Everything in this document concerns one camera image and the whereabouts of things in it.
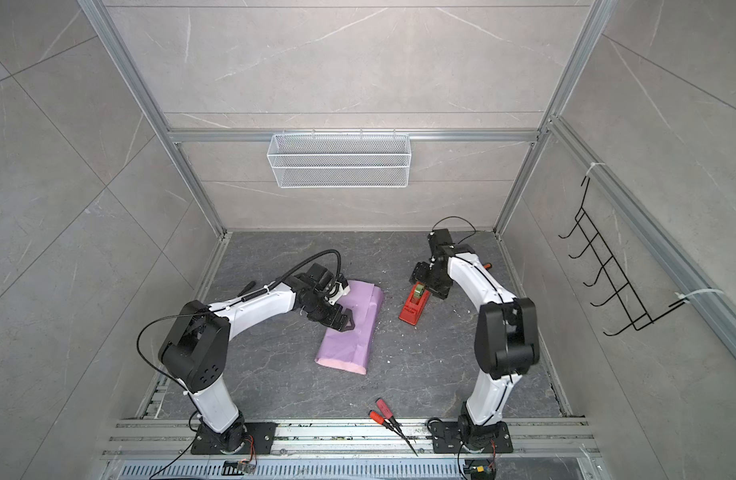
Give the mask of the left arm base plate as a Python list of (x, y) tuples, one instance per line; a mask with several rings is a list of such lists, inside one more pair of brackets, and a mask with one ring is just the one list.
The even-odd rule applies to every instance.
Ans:
[(278, 424), (236, 420), (228, 430), (216, 433), (206, 424), (198, 427), (196, 439), (190, 448), (192, 455), (267, 455), (271, 452)]

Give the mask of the red tape dispenser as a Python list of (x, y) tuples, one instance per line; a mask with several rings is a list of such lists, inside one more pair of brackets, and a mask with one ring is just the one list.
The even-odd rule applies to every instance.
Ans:
[(429, 300), (430, 292), (426, 286), (416, 282), (410, 291), (398, 318), (412, 326), (416, 326), (422, 316), (423, 310)]

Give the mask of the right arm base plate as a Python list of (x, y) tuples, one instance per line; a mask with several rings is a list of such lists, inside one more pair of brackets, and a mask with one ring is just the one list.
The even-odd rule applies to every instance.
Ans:
[(443, 421), (431, 418), (425, 422), (436, 454), (468, 452), (508, 454), (514, 452), (511, 434), (505, 422), (474, 426), (466, 421)]

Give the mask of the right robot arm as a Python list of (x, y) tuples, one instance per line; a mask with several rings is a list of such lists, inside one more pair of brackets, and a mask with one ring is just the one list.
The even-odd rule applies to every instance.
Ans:
[(536, 306), (499, 284), (467, 248), (441, 248), (435, 259), (416, 264), (411, 281), (440, 299), (458, 285), (477, 308), (474, 355), (479, 373), (458, 417), (458, 432), (464, 448), (485, 450), (503, 437), (509, 396), (540, 360)]

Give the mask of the pink wrapping paper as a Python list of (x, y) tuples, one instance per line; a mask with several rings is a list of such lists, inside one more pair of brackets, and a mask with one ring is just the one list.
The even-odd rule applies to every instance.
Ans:
[(315, 362), (323, 367), (365, 375), (384, 293), (374, 284), (357, 280), (350, 280), (349, 287), (349, 293), (337, 304), (352, 313), (354, 328), (345, 332), (328, 329)]

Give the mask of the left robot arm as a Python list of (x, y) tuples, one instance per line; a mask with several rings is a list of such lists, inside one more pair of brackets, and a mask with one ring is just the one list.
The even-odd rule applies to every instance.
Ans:
[(145, 362), (181, 387), (193, 403), (200, 416), (197, 437), (217, 452), (236, 453), (250, 439), (224, 380), (231, 341), (257, 324), (295, 310), (332, 330), (350, 331), (355, 327), (352, 313), (338, 303), (349, 292), (345, 279), (327, 287), (293, 279), (223, 302), (191, 301), (180, 313), (166, 317), (174, 324), (157, 361)]

